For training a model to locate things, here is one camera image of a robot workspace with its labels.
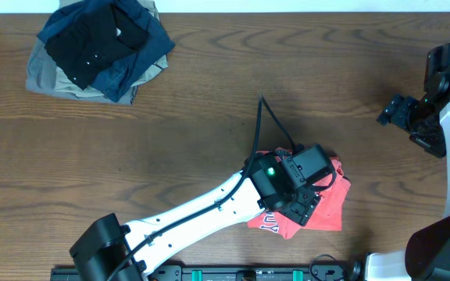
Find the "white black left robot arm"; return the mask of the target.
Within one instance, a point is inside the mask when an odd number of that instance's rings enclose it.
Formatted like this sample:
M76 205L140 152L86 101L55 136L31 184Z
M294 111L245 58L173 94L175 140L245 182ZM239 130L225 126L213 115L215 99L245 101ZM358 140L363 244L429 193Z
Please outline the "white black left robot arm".
M147 280L179 251L266 210L286 208L305 223L314 184L332 172L329 160L308 152L256 155L217 188L167 212L125 224L115 214L96 220L70 255L82 280Z

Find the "red orange t-shirt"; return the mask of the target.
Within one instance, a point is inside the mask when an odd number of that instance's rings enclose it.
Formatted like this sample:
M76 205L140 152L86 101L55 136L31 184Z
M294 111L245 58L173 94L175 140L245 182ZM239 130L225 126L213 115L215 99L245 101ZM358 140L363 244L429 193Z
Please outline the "red orange t-shirt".
M271 152L281 162L288 156L299 153L277 148ZM286 218L279 211L268 211L247 222L249 228L268 230L281 235L285 240L291 239L300 229L340 231L342 230L342 209L351 183L345 177L341 162L336 157L329 157L335 168L333 176L329 175L308 188L321 197L314 213L306 226L300 226Z

